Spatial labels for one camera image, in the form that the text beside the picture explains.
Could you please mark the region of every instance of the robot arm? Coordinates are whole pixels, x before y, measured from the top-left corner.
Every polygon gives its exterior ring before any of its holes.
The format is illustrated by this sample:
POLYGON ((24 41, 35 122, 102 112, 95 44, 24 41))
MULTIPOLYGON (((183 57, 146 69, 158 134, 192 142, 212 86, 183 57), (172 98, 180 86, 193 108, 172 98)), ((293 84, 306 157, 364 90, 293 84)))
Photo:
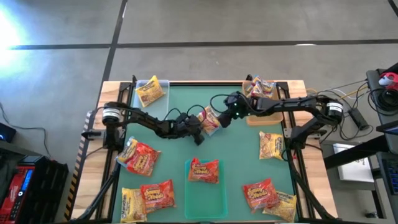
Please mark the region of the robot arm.
POLYGON ((201 122, 195 115, 181 113, 177 119, 160 121, 139 108, 132 108, 125 103, 109 102, 104 105, 103 124, 106 126, 104 145, 114 146, 119 138, 117 128, 129 123, 137 123, 155 132, 160 138, 177 139, 193 136, 195 143, 200 145, 205 138, 201 135, 201 122), (129 118, 121 120, 121 110, 129 112, 129 118))
POLYGON ((290 146, 303 149, 307 137, 318 131, 324 125, 337 125, 343 119, 343 105, 327 96, 308 96, 303 98, 291 98, 271 100, 268 98, 246 98, 240 92, 230 94, 224 104, 227 110, 218 117, 223 128, 231 124, 232 119, 245 116, 269 116, 276 112, 307 111, 314 117, 303 126, 292 128, 290 146))

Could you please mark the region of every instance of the plastic container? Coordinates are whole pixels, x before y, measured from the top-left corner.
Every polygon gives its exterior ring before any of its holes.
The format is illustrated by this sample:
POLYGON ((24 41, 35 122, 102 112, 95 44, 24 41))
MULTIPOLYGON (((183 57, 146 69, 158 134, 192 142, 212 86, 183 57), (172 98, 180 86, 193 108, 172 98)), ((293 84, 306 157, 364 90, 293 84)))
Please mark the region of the plastic container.
MULTIPOLYGON (((246 91, 246 88, 251 84, 251 81, 244 81, 242 83, 242 92, 246 96, 248 92, 246 91)), ((272 90, 272 98, 273 100, 279 100, 278 97, 278 92, 277 88, 274 88, 272 90)), ((263 117, 257 117, 254 115, 250 115, 246 117, 246 122, 249 126, 260 126, 260 125, 275 125, 279 124, 283 120, 284 116, 281 112, 274 113, 270 116, 263 116, 263 117)))
MULTIPOLYGON (((138 80, 136 84, 136 88, 139 88, 149 80, 138 80)), ((159 80, 159 83, 163 89, 165 95, 155 100, 150 105, 143 107, 138 94, 134 91, 134 101, 132 102, 132 106, 135 108, 140 108, 142 111, 147 112, 149 115, 158 118, 159 120, 163 120, 166 114, 169 112, 169 96, 170 96, 170 83, 168 80, 159 80)))
POLYGON ((224 218, 228 214, 224 181, 224 163, 219 160, 218 184, 188 181, 191 160, 185 162, 185 217, 189 219, 224 218))

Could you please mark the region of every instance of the black stand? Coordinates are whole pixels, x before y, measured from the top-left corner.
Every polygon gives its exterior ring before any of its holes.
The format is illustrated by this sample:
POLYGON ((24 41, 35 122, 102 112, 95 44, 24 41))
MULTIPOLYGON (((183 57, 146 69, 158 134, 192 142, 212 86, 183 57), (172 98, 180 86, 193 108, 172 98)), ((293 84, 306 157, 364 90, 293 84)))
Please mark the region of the black stand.
POLYGON ((351 149, 328 156, 324 158, 323 161, 325 162, 326 169, 330 169, 375 155, 377 152, 389 152, 389 147, 384 135, 359 144, 351 149))

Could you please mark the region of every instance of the wooden table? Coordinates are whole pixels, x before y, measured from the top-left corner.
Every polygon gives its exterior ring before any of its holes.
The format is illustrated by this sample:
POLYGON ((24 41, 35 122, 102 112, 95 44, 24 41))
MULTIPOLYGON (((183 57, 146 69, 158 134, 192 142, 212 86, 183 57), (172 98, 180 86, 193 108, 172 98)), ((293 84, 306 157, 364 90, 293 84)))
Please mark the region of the wooden table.
MULTIPOLYGON (((303 80, 276 80, 275 82, 287 82, 289 85, 290 97, 295 98, 299 96, 306 96, 307 92, 305 90, 305 85, 303 80)), ((106 102, 116 101, 119 95, 119 86, 121 82, 104 82, 101 94, 99 97, 99 102, 97 107, 103 106, 106 102)), ((308 120, 312 119, 312 115, 308 112, 294 112, 295 120, 297 125, 303 125, 308 120)), ((102 113, 101 111, 97 113, 94 123, 93 129, 104 129, 104 126, 101 122, 102 113)), ((85 129, 88 127, 88 121, 86 121, 85 129)), ((319 146, 318 140, 308 139, 307 143, 319 146)), ((95 149, 102 146, 102 140, 92 140, 90 142, 86 142, 87 153, 94 151, 95 149)), ((100 190, 101 180, 103 178, 103 170, 104 170, 104 162, 106 159, 106 150, 100 150, 96 153, 90 155, 87 159, 81 157, 82 150, 84 150, 84 139, 80 144, 79 155, 76 159, 75 169, 72 183, 70 187, 70 193, 67 202, 67 209, 65 211, 65 219, 68 218, 77 218, 79 217, 87 208, 87 206, 93 201, 94 197, 100 190), (81 172, 80 183, 77 180, 79 176, 79 171, 81 172)), ((326 210, 337 217, 337 211, 335 207, 335 202, 333 200, 333 195, 330 189, 330 184, 328 180, 328 176, 326 173, 325 165, 323 163, 322 152, 318 149, 307 146, 304 150, 302 150, 305 168, 307 171, 308 182, 311 191, 314 193, 319 202, 326 208, 326 210)), ((304 217, 308 217, 308 211, 306 209, 306 202, 304 193, 300 191, 300 198, 303 208, 304 217)), ((105 203, 103 208, 103 217, 106 216, 108 210, 108 200, 110 196, 110 190, 107 192, 105 196, 105 203)))

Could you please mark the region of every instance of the concrete floor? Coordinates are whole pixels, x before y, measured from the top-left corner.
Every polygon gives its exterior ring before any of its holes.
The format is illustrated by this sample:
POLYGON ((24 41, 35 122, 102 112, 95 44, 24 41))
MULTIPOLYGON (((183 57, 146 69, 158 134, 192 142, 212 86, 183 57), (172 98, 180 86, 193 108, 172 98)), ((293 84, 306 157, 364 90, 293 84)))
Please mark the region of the concrete floor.
MULTIPOLYGON (((2 0, 0 47, 109 44, 121 3, 2 0)), ((119 43, 363 39, 398 39, 398 17, 386 0, 128 0, 119 43)), ((86 112, 96 104, 108 52, 0 49, 0 101, 9 119, 45 127, 54 159, 71 170, 86 112)), ((117 49, 109 80, 130 80, 133 74, 140 79, 157 75, 169 80, 240 80, 258 73, 270 80, 302 79, 307 88, 322 90, 364 80, 367 70, 387 68, 397 58, 398 44, 117 49)), ((379 124, 366 100, 360 101, 359 109, 369 124, 379 124)), ((354 124, 348 121, 345 130, 354 133, 354 124)), ((45 154, 42 138, 40 132, 19 131, 15 143, 45 154)), ((339 137, 332 134, 330 139, 339 137)), ((374 210, 370 192, 333 189, 333 195, 344 220, 394 222, 391 211, 386 220, 363 217, 362 211, 374 210)))

